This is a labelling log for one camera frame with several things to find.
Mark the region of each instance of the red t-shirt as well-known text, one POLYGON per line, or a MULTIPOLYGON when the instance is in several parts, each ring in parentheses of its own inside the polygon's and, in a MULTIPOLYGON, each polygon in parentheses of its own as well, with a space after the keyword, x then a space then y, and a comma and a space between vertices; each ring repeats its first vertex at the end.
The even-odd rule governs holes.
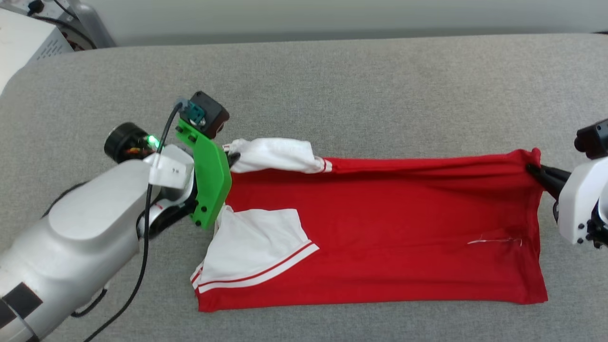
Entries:
MULTIPOLYGON (((269 259, 250 272, 204 279, 208 268, 202 263, 192 277, 200 311, 547 300, 537 220, 543 189, 525 170, 528 163, 539 165, 538 149, 451 159, 321 160, 320 173, 267 169, 233 174, 226 203, 234 213, 295 209, 288 214, 299 219, 295 229, 304 234, 293 233, 298 242, 260 257, 269 259)), ((238 237, 243 230, 237 228, 223 240, 214 239, 213 250, 220 250, 222 241, 228 249, 235 240, 239 246, 257 238, 273 242, 255 247, 255 253, 233 247, 216 259, 246 262, 248 255, 256 258, 258 251, 274 249, 264 246, 287 239, 277 235, 280 228, 265 233, 263 221, 255 237, 238 237)))

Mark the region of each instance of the white sleeve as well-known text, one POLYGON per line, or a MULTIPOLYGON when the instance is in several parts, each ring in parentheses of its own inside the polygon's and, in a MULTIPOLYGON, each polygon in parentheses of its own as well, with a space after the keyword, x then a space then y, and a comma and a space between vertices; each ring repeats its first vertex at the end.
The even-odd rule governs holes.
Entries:
POLYGON ((295 209, 233 212, 224 206, 218 224, 205 259, 190 277, 199 293, 261 284, 319 249, 295 209))
POLYGON ((230 168, 235 173, 277 169, 303 173, 330 172, 331 163, 313 153, 308 141, 285 138, 234 140, 224 145, 229 153, 240 153, 241 158, 230 168))

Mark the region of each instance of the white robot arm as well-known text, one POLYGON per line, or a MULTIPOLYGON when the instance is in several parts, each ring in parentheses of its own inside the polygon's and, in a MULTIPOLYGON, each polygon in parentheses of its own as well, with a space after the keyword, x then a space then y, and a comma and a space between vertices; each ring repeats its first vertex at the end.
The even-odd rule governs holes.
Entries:
POLYGON ((0 256, 0 341, 36 342, 68 316, 89 312, 143 238, 142 269, 131 297, 86 341, 120 316, 142 282, 149 239, 187 215, 197 226, 215 221, 230 189, 229 167, 239 157, 211 141, 228 118, 199 91, 178 100, 160 141, 130 122, 115 128, 104 150, 119 164, 62 194, 0 256), (191 153, 164 146, 178 113, 177 136, 191 153), (100 290, 87 309, 76 311, 100 290))
POLYGON ((528 171, 556 199, 559 233, 570 243, 608 245, 608 120, 578 130, 575 147, 591 160, 572 173, 528 165, 528 171))
MULTIPOLYGON (((192 161, 175 145, 167 146, 163 155, 192 161)), ((69 192, 4 252, 1 341, 42 339, 137 254, 152 160, 149 156, 122 162, 69 192)), ((177 199, 161 195, 151 207, 151 222, 168 208, 185 205, 192 185, 190 177, 178 196, 163 189, 177 199)), ((153 198, 159 194, 161 188, 153 187, 153 198)))

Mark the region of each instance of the white electronic device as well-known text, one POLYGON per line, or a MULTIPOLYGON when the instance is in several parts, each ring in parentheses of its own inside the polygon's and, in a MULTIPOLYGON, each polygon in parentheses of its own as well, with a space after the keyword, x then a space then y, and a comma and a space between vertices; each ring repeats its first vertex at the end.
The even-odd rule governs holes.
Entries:
POLYGON ((55 25, 0 9, 0 94, 27 63, 67 52, 74 50, 55 25))

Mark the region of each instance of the gray fabric surface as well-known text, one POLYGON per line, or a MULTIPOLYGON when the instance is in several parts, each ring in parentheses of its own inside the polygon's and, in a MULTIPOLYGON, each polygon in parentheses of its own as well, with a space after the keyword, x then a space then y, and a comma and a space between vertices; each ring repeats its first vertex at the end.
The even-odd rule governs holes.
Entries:
MULTIPOLYGON (((309 140, 322 156, 366 158, 539 147, 543 163, 572 169, 586 160, 574 149, 576 130, 608 116, 607 55, 608 37, 529 35, 137 47, 50 58, 20 71, 0 97, 0 248, 62 190, 112 166, 102 148, 114 126, 130 120, 158 134, 175 99, 199 89, 232 114, 218 142, 281 136, 309 140)), ((152 242, 139 295, 98 341, 606 341, 608 252, 569 245, 552 204, 546 195, 539 210, 544 304, 198 313, 188 277, 211 232, 183 220, 152 242)), ((97 309, 67 319, 48 341, 81 341, 114 314, 140 257, 97 309)))

